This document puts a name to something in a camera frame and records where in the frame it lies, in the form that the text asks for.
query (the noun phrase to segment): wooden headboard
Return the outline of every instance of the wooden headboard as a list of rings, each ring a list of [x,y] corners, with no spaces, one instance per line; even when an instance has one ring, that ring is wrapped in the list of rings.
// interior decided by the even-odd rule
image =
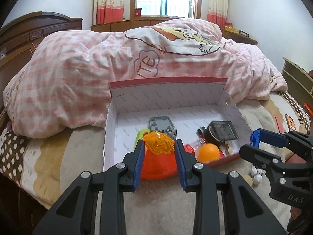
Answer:
[[[0,127],[7,119],[2,99],[6,85],[31,59],[46,36],[58,31],[81,30],[82,20],[38,11],[19,17],[0,30]]]

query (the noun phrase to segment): window frame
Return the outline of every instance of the window frame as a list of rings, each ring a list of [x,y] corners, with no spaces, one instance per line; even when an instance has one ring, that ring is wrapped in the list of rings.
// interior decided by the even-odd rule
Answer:
[[[200,19],[201,17],[201,2],[202,0],[196,0],[196,10],[195,10],[195,18]],[[135,0],[130,0],[129,2],[129,19],[130,20],[149,20],[149,19],[155,19],[155,20],[170,20],[172,18],[178,18],[174,16],[141,16],[141,17],[135,17]]]

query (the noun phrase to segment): floral curtain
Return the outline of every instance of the floral curtain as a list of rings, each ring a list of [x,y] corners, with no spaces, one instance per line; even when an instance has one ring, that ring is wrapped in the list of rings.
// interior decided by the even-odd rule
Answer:
[[[228,0],[209,0],[207,21],[217,24],[224,30],[228,10]]]
[[[94,24],[123,20],[124,0],[94,0]]]

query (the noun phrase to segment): green object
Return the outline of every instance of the green object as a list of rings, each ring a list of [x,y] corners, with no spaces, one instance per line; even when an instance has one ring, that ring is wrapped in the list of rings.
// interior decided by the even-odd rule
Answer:
[[[147,128],[147,129],[142,129],[142,130],[140,130],[140,131],[137,133],[137,137],[136,137],[136,140],[135,140],[135,147],[134,147],[134,150],[133,150],[133,151],[135,151],[135,148],[136,148],[136,145],[137,145],[138,140],[140,140],[140,139],[143,138],[143,134],[144,134],[145,132],[149,133],[149,132],[151,132],[151,130],[148,129],[148,128]]]

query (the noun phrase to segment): comforter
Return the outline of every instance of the comforter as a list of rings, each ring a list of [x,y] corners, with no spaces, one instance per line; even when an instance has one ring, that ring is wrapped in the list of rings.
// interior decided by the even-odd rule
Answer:
[[[219,27],[175,19],[124,33],[56,32],[3,92],[15,133],[45,138],[65,127],[104,127],[108,82],[165,76],[228,78],[237,103],[286,91],[276,67],[253,45],[222,39]]]

